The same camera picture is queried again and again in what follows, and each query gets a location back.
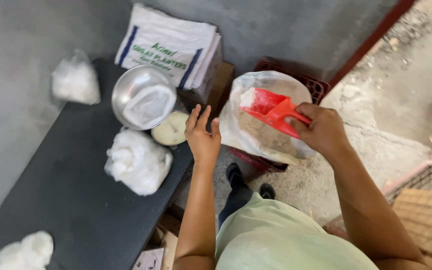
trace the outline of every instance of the light green shirt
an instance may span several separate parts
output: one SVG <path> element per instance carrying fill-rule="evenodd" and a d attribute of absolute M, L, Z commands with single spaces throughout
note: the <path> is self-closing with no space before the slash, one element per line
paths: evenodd
<path fill-rule="evenodd" d="M 216 270 L 378 269 L 361 250 L 327 234 L 303 212 L 258 193 L 224 221 L 215 259 Z"/>

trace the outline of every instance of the blue stripe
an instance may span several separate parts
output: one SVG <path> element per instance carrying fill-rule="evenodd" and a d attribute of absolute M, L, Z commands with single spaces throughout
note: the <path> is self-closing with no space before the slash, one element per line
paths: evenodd
<path fill-rule="evenodd" d="M 124 50 L 121 53 L 121 56 L 119 58 L 119 66 L 123 65 L 124 58 L 126 58 L 126 55 L 128 55 L 129 49 L 131 48 L 131 44 L 135 40 L 136 32 L 138 32 L 138 27 L 133 26 L 131 36 L 129 37 L 128 40 L 128 44 L 126 44 L 126 47 L 124 47 Z"/>
<path fill-rule="evenodd" d="M 186 80 L 189 77 L 189 74 L 191 74 L 191 71 L 193 70 L 193 68 L 195 67 L 196 62 L 198 61 L 199 56 L 201 55 L 201 52 L 203 51 L 203 49 L 198 49 L 196 51 L 196 54 L 194 55 L 194 57 L 191 60 L 191 63 L 189 64 L 189 68 L 186 71 L 186 73 L 184 73 L 183 78 L 181 79 L 181 82 L 179 83 L 179 88 L 184 88 L 184 84 L 186 83 Z"/>

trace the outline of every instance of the black table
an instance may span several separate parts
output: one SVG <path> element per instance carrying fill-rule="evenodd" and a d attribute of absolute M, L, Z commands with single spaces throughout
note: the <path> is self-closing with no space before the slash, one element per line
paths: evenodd
<path fill-rule="evenodd" d="M 138 196 L 106 175 L 106 150 L 122 125 L 111 109 L 124 69 L 104 59 L 101 103 L 67 103 L 0 207 L 0 249 L 39 230 L 54 239 L 48 270 L 128 270 L 191 176 L 185 142 L 156 193 Z"/>

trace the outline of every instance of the shoe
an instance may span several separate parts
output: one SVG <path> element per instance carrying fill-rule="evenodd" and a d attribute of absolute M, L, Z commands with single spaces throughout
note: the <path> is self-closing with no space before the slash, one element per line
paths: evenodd
<path fill-rule="evenodd" d="M 261 185 L 259 189 L 259 195 L 261 195 L 261 198 L 263 199 L 276 199 L 276 192 L 274 188 L 268 183 L 264 183 Z"/>
<path fill-rule="evenodd" d="M 226 169 L 226 179 L 231 188 L 240 187 L 244 185 L 243 173 L 236 163 L 230 164 Z"/>

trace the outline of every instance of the dark pants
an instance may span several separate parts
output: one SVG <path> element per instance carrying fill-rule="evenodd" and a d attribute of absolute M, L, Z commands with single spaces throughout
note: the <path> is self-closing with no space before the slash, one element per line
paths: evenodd
<path fill-rule="evenodd" d="M 251 197 L 253 196 L 253 191 L 248 185 L 243 184 L 237 187 L 234 187 L 226 199 L 226 205 L 224 206 L 221 213 L 219 213 L 219 228 L 221 229 L 221 225 L 232 213 L 239 210 L 241 207 L 246 205 Z"/>

